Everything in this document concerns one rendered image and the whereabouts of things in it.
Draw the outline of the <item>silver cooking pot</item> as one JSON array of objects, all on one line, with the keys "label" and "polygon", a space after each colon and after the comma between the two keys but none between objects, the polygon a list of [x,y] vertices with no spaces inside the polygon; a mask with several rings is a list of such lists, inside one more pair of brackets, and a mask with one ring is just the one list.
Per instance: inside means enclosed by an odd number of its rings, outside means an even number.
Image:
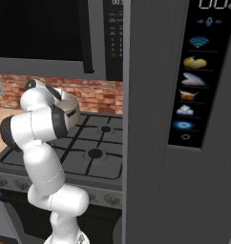
[{"label": "silver cooking pot", "polygon": [[74,127],[79,121],[80,109],[79,101],[73,94],[55,89],[60,95],[61,100],[55,99],[54,104],[68,116],[69,128]]}]

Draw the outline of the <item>grey gas hob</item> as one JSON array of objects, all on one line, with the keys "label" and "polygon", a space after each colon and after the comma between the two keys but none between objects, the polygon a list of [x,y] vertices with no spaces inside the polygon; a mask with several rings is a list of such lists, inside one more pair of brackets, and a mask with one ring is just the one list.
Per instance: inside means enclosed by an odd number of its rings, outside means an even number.
[{"label": "grey gas hob", "polygon": [[[97,206],[122,207],[122,117],[83,112],[67,136],[50,143],[66,175],[66,183],[96,195]],[[15,180],[31,181],[24,167],[23,154],[7,147],[0,153],[0,178],[8,181],[5,189],[20,191]],[[110,206],[104,199],[114,194],[121,206]]]}]

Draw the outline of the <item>grey fridge with display panel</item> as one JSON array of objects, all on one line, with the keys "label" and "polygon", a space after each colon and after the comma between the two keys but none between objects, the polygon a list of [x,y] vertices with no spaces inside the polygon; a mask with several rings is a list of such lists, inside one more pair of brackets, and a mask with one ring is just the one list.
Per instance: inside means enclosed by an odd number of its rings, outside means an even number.
[{"label": "grey fridge with display panel", "polygon": [[124,0],[123,244],[231,244],[231,0]]}]

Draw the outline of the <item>black oven door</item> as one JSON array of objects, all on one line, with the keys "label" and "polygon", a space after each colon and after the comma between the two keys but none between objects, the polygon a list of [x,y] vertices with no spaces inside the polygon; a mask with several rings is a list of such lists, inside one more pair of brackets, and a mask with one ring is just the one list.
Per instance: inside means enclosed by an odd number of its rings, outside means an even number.
[{"label": "black oven door", "polygon": [[[25,193],[0,189],[0,201],[14,208],[26,234],[45,240],[52,233],[51,213],[31,205]],[[91,244],[122,244],[121,216],[122,210],[90,205],[77,222]]]}]

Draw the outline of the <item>black microwave oven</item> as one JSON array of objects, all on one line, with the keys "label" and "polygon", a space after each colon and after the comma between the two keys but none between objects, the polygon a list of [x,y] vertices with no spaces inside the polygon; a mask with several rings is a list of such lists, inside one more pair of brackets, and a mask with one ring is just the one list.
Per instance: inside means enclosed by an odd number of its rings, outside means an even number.
[{"label": "black microwave oven", "polygon": [[77,0],[0,0],[0,73],[120,81],[123,0],[88,0],[94,73],[82,62]]}]

